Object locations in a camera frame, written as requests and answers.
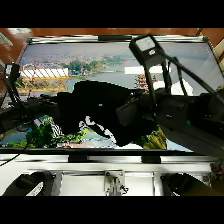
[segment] metal bracket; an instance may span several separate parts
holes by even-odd
[[[105,172],[104,190],[106,196],[122,196],[128,192],[125,188],[125,172],[123,170],[109,170]]]

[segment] black cable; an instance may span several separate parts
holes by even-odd
[[[185,86],[184,86],[184,83],[183,83],[183,78],[182,78],[182,74],[181,74],[181,69],[177,66],[177,74],[178,74],[178,77],[179,77],[179,81],[180,81],[180,85],[181,85],[181,88],[182,88],[182,91],[184,93],[184,96],[187,96],[187,91],[185,89]]]
[[[192,79],[194,79],[199,85],[201,85],[205,90],[207,90],[212,95],[215,95],[215,97],[224,105],[224,99],[217,95],[215,90],[213,90],[206,82],[204,82],[201,78],[199,78],[196,74],[191,72],[189,69],[184,67],[182,64],[177,62],[174,58],[170,57],[164,52],[161,52],[161,55],[163,55],[166,59],[171,61],[173,64],[175,64],[177,67],[179,67],[181,70],[183,70],[185,73],[187,73]]]
[[[28,147],[28,143],[26,143],[26,146],[25,146],[21,151],[23,152],[24,150],[27,149],[27,147]],[[21,155],[21,153],[17,154],[16,156],[12,157],[11,159],[7,160],[6,162],[0,164],[0,167],[1,167],[1,166],[4,166],[5,164],[7,164],[7,163],[9,163],[9,162],[11,162],[12,160],[14,160],[15,158],[17,158],[17,157],[20,156],[20,155]]]

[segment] screen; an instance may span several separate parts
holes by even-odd
[[[20,60],[21,77],[17,89],[22,100],[40,94],[56,95],[57,92],[74,90],[74,85],[83,80],[108,82],[129,89],[147,88],[144,69],[137,62],[128,47],[122,43],[59,43],[28,45]],[[213,89],[223,84],[221,70],[207,43],[161,42],[160,45],[170,56],[201,77]],[[171,64],[172,94],[182,94],[176,66]],[[155,66],[150,70],[154,89],[164,85],[162,69]],[[206,92],[198,83],[182,72],[184,85],[189,95]],[[6,97],[3,107],[7,107]],[[29,129],[27,132],[11,130],[1,136],[5,146],[24,147],[28,138],[34,139],[31,147],[65,148],[114,148],[118,147],[111,138],[105,138],[90,128],[77,134],[65,136],[50,117],[39,120],[38,134]],[[128,149],[164,149],[190,151],[169,141],[161,129],[151,135],[125,146]]]

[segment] black cloth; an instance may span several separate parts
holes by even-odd
[[[60,121],[64,134],[80,131],[80,121],[86,116],[91,121],[110,130],[118,146],[124,146],[140,136],[156,130],[155,122],[138,119],[129,126],[122,126],[116,109],[125,104],[130,94],[136,89],[127,89],[118,85],[97,81],[81,81],[75,84],[73,93],[58,93],[57,103],[60,109]],[[101,136],[107,137],[97,125],[89,126]]]

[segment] wooden floor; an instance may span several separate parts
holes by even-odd
[[[9,28],[0,28],[13,46],[0,44],[0,60],[3,63],[17,61],[28,37],[64,35],[102,35],[102,34],[147,34],[195,36],[198,28],[31,28],[29,33],[13,33]],[[224,37],[224,28],[204,28],[203,36],[208,36],[215,47]],[[5,88],[0,79],[0,96]]]

